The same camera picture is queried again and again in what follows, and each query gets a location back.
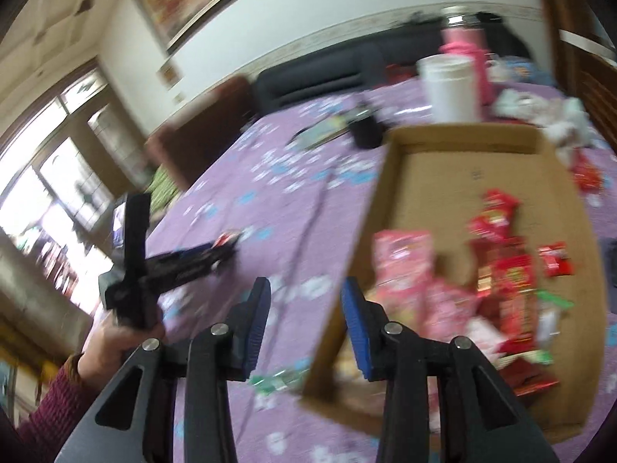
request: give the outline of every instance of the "green cushion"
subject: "green cushion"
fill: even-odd
[[[163,210],[179,193],[178,188],[162,166],[156,169],[152,183],[146,191],[152,194],[150,214]]]

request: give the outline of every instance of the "cardboard box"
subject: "cardboard box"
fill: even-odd
[[[500,188],[522,204],[514,235],[534,251],[539,286],[575,303],[553,340],[552,372],[560,385],[539,394],[529,409],[551,443],[578,434],[585,424],[604,357],[606,295],[595,236],[570,173],[553,147],[531,126],[426,125],[389,134],[389,148],[349,275],[363,290],[374,286],[373,235],[383,229],[429,230],[436,275],[465,285],[474,277],[467,222],[482,209],[482,195]],[[535,249],[565,241],[576,274],[547,279]],[[332,366],[347,329],[338,301],[323,333],[301,402],[322,416],[379,436],[381,418],[338,400]]]

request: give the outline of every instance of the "pink thermos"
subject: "pink thermos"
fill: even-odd
[[[476,69],[477,89],[482,104],[492,104],[495,101],[495,89],[489,82],[487,75],[487,51],[480,49],[476,44],[454,42],[439,48],[442,54],[467,55],[473,58]]]
[[[488,49],[482,24],[467,7],[464,5],[446,7],[441,10],[441,14],[443,16],[441,36],[445,44],[465,42],[474,44],[479,49]]]

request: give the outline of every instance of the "dark couch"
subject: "dark couch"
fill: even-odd
[[[531,58],[503,22],[482,24],[495,54]],[[439,22],[410,24],[338,43],[261,72],[253,91],[261,115],[322,95],[372,89],[388,83],[387,67],[415,66],[439,54]]]

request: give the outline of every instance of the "purple bedsheet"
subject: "purple bedsheet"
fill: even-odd
[[[512,84],[545,97],[548,87]],[[363,94],[311,101],[259,120],[178,201],[152,233],[147,253],[192,247],[227,229],[243,229],[234,267],[161,298],[171,340],[195,335],[226,315],[256,276],[269,277],[273,303],[257,364],[272,373],[310,357],[337,297],[357,230],[379,174],[384,149],[359,151],[349,135],[303,153],[289,139],[333,108],[364,99],[393,124],[430,123],[421,83],[410,80]],[[617,161],[598,135],[587,154],[608,176],[609,188],[587,197],[599,236],[617,236]],[[584,433],[555,449],[571,462],[590,440],[617,396],[617,316],[611,317],[605,367]],[[174,461],[183,461],[183,385],[175,413]],[[229,384],[238,458],[243,463],[274,461],[346,463],[374,461],[370,437],[322,419],[287,394],[263,396],[248,384]]]

